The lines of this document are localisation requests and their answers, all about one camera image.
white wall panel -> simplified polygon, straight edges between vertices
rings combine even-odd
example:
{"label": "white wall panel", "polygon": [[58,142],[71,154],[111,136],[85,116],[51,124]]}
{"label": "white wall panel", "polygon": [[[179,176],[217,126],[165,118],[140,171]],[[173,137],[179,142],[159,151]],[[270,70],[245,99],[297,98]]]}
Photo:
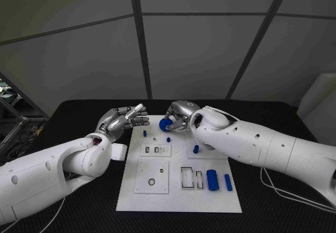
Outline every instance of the white wall panel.
{"label": "white wall panel", "polygon": [[263,16],[145,16],[155,99],[224,99]]}
{"label": "white wall panel", "polygon": [[284,0],[279,9],[279,13],[336,17],[336,1]]}
{"label": "white wall panel", "polygon": [[72,99],[146,99],[134,18],[0,46],[0,71],[51,116]]}
{"label": "white wall panel", "polygon": [[132,0],[2,1],[0,41],[132,13]]}
{"label": "white wall panel", "polygon": [[267,12],[271,0],[142,0],[143,12]]}
{"label": "white wall panel", "polygon": [[336,71],[336,20],[276,17],[232,98],[297,106],[320,73]]}

black tablecloth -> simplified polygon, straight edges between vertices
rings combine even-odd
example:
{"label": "black tablecloth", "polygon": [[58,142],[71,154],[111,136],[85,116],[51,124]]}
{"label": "black tablecloth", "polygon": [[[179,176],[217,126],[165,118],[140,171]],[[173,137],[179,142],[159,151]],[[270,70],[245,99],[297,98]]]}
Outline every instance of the black tablecloth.
{"label": "black tablecloth", "polygon": [[[143,103],[149,114],[163,115],[172,100],[71,100],[61,104],[32,145],[36,152],[84,137],[104,113],[116,107]],[[241,120],[261,124],[294,137],[316,141],[292,107],[282,102],[194,100]],[[132,130],[119,143],[130,145]],[[243,214],[117,212],[126,162],[111,161],[104,175],[82,186],[65,200],[45,232],[336,232],[336,215],[282,198],[260,181],[260,168],[230,159]],[[276,186],[328,204],[320,194],[294,178],[270,171]],[[35,233],[49,223],[61,201],[20,220],[9,232]]]}

white cable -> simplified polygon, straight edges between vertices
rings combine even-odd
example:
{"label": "white cable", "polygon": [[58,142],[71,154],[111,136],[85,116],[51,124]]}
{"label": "white cable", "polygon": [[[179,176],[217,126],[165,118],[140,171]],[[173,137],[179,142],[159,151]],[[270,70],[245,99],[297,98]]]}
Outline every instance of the white cable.
{"label": "white cable", "polygon": [[20,220],[16,220],[15,223],[2,231],[2,233],[5,233],[15,225],[16,223],[19,222]]}
{"label": "white cable", "polygon": [[57,212],[57,214],[55,214],[55,216],[54,216],[54,218],[52,218],[49,224],[48,224],[46,227],[44,228],[44,230],[41,231],[41,233],[46,230],[46,228],[49,227],[52,221],[57,219],[58,213],[59,213],[59,211],[61,211],[61,209],[62,209],[62,206],[64,206],[64,203],[65,203],[65,198],[64,198],[62,204],[61,204],[61,206],[59,206],[58,212]]}
{"label": "white cable", "polygon": [[[270,180],[270,182],[271,182],[271,185],[266,184],[264,181],[263,181],[263,169],[264,169],[264,171],[266,171],[266,174],[267,174],[269,180]],[[299,195],[294,195],[293,193],[284,191],[283,189],[276,188],[276,186],[274,186],[274,184],[273,184],[273,181],[271,181],[271,177],[270,177],[270,175],[269,175],[269,172],[267,172],[266,168],[261,168],[261,182],[263,182],[263,184],[264,184],[267,187],[270,187],[270,188],[274,189],[276,193],[277,193],[283,198],[290,199],[290,200],[294,200],[294,201],[297,201],[297,202],[300,202],[300,203],[305,203],[306,205],[310,205],[310,206],[313,206],[313,207],[319,208],[320,210],[325,210],[325,211],[328,211],[328,212],[331,212],[331,213],[336,213],[336,209],[332,208],[331,206],[326,206],[326,205],[323,205],[323,204],[320,204],[320,203],[318,203],[318,202],[315,202],[315,201],[312,201],[312,200],[309,200],[309,199],[300,197]],[[329,208],[329,209],[325,209],[325,208],[322,208],[320,206],[316,206],[316,205],[313,205],[313,204],[310,204],[310,203],[307,203],[307,202],[305,202],[305,201],[302,201],[302,200],[297,200],[297,199],[294,199],[294,198],[286,197],[284,195],[282,195],[282,194],[279,193],[279,191],[282,191],[282,192],[284,192],[284,193],[293,195],[294,197],[297,197],[297,198],[300,198],[300,199],[303,199],[303,200],[312,202],[313,204],[318,204],[318,205],[320,205],[320,206],[323,206],[325,208]]]}
{"label": "white cable", "polygon": [[231,114],[228,114],[225,111],[222,111],[222,110],[219,110],[219,109],[217,109],[217,108],[214,108],[214,107],[211,107],[211,106],[205,106],[204,108],[205,108],[205,109],[211,109],[211,110],[214,109],[214,110],[217,110],[218,112],[221,112],[221,113],[230,115],[235,120],[240,120],[235,116],[232,116]]}

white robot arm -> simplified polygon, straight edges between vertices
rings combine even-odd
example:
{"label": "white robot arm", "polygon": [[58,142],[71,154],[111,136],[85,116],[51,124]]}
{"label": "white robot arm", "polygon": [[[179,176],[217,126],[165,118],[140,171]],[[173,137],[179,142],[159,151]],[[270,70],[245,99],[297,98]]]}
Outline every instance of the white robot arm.
{"label": "white robot arm", "polygon": [[[111,109],[87,137],[48,148],[0,167],[0,225],[28,217],[100,177],[110,160],[124,161],[127,146],[114,143],[124,129],[149,125],[146,108]],[[67,172],[81,175],[68,180]]]}
{"label": "white robot arm", "polygon": [[[307,183],[336,207],[336,147],[247,121],[231,122],[222,113],[209,106],[201,109],[195,103],[179,100],[169,107],[160,128],[165,131],[182,129],[188,123],[204,149],[218,150],[237,161],[290,175]],[[173,125],[170,115],[176,118]]]}

metal stand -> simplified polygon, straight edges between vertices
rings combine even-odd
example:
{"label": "metal stand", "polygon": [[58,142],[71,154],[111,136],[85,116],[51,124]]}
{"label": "metal stand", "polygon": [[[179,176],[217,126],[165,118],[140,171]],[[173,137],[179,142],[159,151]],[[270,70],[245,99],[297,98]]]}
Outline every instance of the metal stand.
{"label": "metal stand", "polygon": [[0,155],[2,152],[6,148],[6,142],[9,142],[12,140],[12,138],[16,136],[16,133],[19,132],[20,128],[23,127],[23,125],[29,122],[29,121],[44,121],[45,118],[28,118],[23,115],[20,115],[20,113],[16,111],[16,109],[13,108],[13,106],[6,102],[6,100],[0,97],[0,105],[8,109],[8,111],[15,115],[15,119],[0,119],[2,122],[18,122],[16,127],[13,128],[13,130],[10,131],[9,135],[6,136],[6,138],[3,139],[2,143],[0,143]]}

